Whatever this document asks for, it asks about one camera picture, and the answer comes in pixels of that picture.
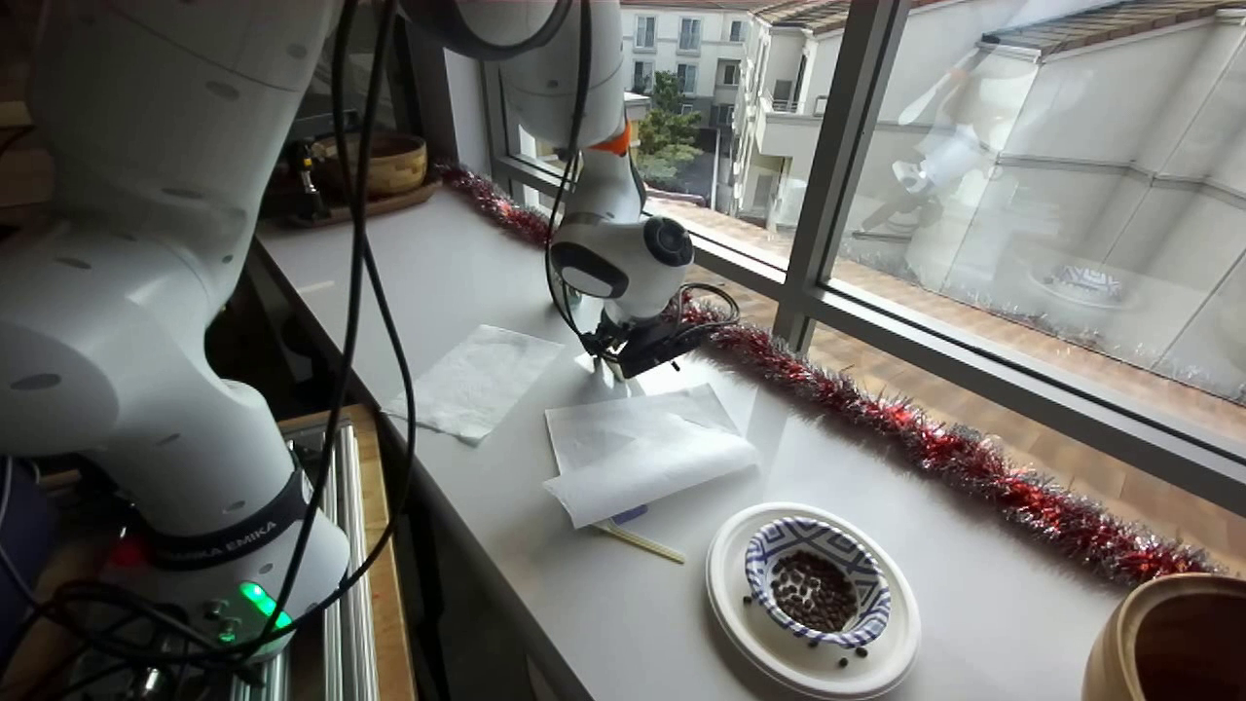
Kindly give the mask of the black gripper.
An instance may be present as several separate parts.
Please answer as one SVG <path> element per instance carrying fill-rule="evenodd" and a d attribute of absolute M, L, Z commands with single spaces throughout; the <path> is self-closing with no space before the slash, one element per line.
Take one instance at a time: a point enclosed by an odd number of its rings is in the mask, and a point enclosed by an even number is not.
<path fill-rule="evenodd" d="M 705 344 L 710 344 L 710 329 L 678 317 L 657 317 L 637 322 L 602 319 L 597 331 L 585 334 L 585 351 L 591 357 L 602 357 L 618 379 L 637 379 Z"/>

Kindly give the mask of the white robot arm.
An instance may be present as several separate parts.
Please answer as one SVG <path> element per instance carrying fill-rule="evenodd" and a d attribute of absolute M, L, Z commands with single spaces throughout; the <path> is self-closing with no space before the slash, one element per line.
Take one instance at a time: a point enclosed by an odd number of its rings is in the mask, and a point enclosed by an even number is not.
<path fill-rule="evenodd" d="M 557 305 L 618 374 L 696 345 L 675 322 L 694 247 L 641 209 L 622 122 L 618 0 L 397 0 L 493 59 L 523 126 L 576 160 L 546 252 Z M 221 654 L 265 654 L 340 597 L 352 545 L 269 401 L 201 339 L 256 234 L 260 192 L 348 0 L 48 0 L 31 112 L 49 220 L 0 251 L 0 453 L 87 454 L 139 512 L 125 582 Z"/>

